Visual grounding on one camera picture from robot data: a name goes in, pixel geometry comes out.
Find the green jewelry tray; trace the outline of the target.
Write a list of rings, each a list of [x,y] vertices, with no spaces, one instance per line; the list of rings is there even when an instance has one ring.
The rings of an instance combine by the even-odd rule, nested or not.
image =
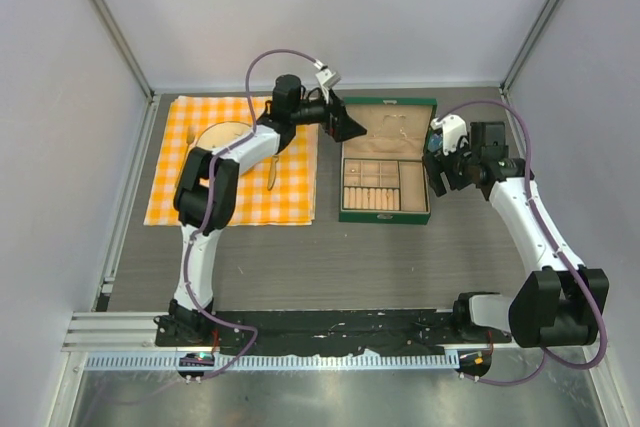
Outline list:
[[[345,158],[341,211],[394,214],[430,212],[427,175],[414,160]]]

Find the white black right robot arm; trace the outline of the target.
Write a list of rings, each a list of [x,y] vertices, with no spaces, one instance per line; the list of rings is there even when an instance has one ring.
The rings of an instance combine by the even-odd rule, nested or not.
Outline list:
[[[473,122],[448,115],[431,123],[423,154],[436,196],[474,186],[500,215],[528,276],[512,297],[463,293],[451,327],[472,342],[487,328],[503,331],[525,348],[591,345],[597,314],[609,290],[606,274],[588,269],[566,244],[538,194],[525,161],[512,157],[501,122]]]

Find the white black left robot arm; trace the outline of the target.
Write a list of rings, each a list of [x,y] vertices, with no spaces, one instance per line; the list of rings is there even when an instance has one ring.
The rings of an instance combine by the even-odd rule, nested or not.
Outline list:
[[[168,313],[156,319],[157,345],[200,346],[218,325],[248,329],[213,315],[216,251],[236,209],[241,175],[284,151],[299,126],[318,124],[336,142],[367,133],[331,88],[318,90],[317,96],[306,96],[299,77],[281,75],[247,133],[212,150],[195,147],[187,155],[173,201],[183,237],[182,266]]]

